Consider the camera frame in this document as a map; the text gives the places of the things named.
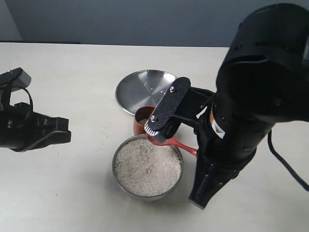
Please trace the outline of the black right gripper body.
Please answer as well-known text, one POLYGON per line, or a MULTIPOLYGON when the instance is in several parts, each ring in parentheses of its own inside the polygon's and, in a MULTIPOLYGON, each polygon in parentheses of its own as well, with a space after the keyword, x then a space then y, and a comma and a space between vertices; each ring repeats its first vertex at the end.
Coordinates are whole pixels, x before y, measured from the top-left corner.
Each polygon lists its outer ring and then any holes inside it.
POLYGON ((309 12, 278 3, 239 24, 202 117, 197 173, 230 180, 277 123, 309 119, 309 12))

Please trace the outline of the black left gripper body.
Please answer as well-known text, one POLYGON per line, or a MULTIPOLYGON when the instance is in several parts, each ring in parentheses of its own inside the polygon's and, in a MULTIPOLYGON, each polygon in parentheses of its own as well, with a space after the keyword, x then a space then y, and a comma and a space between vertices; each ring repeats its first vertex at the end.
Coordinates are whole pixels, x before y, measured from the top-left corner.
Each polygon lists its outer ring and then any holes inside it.
POLYGON ((25 102, 0 105, 0 146, 14 152, 35 148, 38 131, 33 106, 25 102))

